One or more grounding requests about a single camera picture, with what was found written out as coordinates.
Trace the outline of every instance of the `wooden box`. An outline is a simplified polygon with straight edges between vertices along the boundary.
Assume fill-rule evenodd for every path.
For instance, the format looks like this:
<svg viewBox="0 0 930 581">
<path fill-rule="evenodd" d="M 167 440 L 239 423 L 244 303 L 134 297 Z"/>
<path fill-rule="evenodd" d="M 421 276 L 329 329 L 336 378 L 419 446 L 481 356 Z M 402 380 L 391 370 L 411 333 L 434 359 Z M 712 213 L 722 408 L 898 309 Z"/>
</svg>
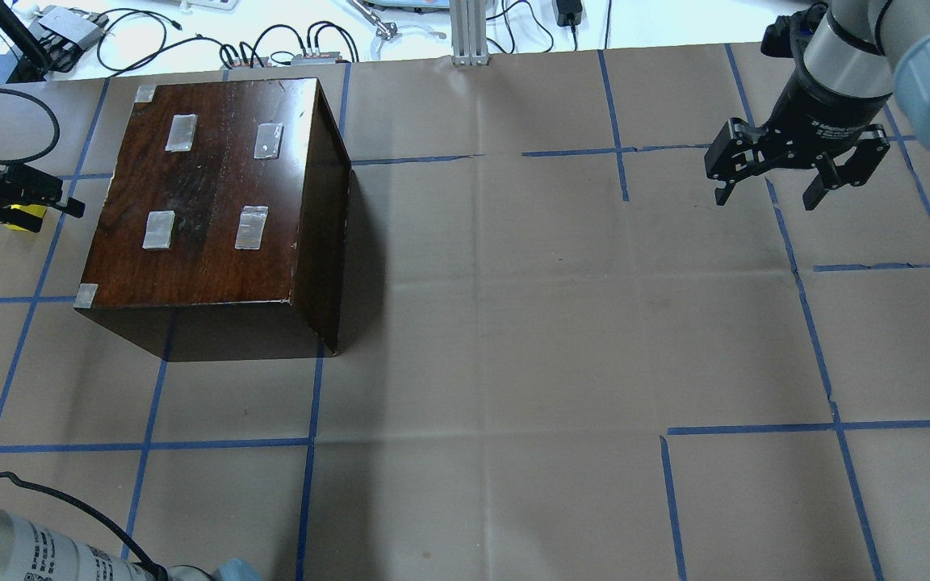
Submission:
<svg viewBox="0 0 930 581">
<path fill-rule="evenodd" d="M 167 361 L 335 353 L 348 188 L 316 78 L 140 88 L 74 308 Z"/>
</svg>

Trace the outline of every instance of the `metal post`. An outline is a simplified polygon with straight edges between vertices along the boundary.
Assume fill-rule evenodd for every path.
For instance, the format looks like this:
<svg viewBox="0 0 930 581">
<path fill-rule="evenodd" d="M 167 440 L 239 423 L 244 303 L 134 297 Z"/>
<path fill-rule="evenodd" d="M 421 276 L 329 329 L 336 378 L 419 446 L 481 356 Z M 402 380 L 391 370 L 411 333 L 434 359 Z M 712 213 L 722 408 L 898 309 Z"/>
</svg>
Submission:
<svg viewBox="0 0 930 581">
<path fill-rule="evenodd" d="M 450 0 L 450 45 L 454 63 L 487 64 L 487 15 L 484 0 Z"/>
</svg>

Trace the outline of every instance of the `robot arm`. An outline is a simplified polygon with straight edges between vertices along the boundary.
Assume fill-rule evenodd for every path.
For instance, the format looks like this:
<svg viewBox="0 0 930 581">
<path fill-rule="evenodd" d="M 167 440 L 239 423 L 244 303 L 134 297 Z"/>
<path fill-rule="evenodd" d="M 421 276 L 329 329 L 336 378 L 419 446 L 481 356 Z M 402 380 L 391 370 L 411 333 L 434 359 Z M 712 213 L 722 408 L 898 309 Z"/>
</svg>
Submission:
<svg viewBox="0 0 930 581">
<path fill-rule="evenodd" d="M 706 176 L 723 182 L 717 205 L 739 181 L 774 168 L 816 169 L 807 210 L 828 191 L 863 185 L 890 148 L 871 121 L 893 92 L 930 148 L 930 1 L 816 2 L 777 19 L 760 49 L 796 67 L 764 125 L 731 118 L 709 148 Z"/>
</svg>

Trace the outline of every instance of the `black plug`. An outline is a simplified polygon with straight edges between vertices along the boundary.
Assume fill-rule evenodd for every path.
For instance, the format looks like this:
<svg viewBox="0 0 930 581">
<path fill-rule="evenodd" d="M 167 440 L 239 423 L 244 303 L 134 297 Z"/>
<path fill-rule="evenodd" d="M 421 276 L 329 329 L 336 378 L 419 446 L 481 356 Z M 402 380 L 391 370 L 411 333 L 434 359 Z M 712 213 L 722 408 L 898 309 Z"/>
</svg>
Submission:
<svg viewBox="0 0 930 581">
<path fill-rule="evenodd" d="M 555 0 L 555 21 L 558 26 L 568 28 L 579 26 L 584 19 L 582 0 Z"/>
</svg>

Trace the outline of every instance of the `clear tape piece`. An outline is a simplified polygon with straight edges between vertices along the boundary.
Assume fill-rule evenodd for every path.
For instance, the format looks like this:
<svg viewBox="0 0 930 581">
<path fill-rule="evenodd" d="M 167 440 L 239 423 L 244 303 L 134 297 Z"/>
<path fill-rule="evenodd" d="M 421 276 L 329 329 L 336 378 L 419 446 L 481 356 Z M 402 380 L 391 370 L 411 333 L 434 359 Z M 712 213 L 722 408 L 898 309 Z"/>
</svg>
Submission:
<svg viewBox="0 0 930 581">
<path fill-rule="evenodd" d="M 254 159 L 278 159 L 282 146 L 282 124 L 262 123 L 258 125 L 258 140 L 253 145 Z"/>
<path fill-rule="evenodd" d="M 170 133 L 167 135 L 165 151 L 192 151 L 192 139 L 196 135 L 195 113 L 175 115 L 170 120 Z"/>
<path fill-rule="evenodd" d="M 170 232 L 174 229 L 174 210 L 150 212 L 145 217 L 145 250 L 167 250 L 170 248 Z"/>
<path fill-rule="evenodd" d="M 82 282 L 77 286 L 77 297 L 74 297 L 75 309 L 92 308 L 92 301 L 95 300 L 95 291 L 99 290 L 98 284 Z"/>
<path fill-rule="evenodd" d="M 139 85 L 139 89 L 136 90 L 136 103 L 152 102 L 155 94 L 156 85 Z"/>
<path fill-rule="evenodd" d="M 268 220 L 267 206 L 243 206 L 236 231 L 236 250 L 259 250 Z"/>
</svg>

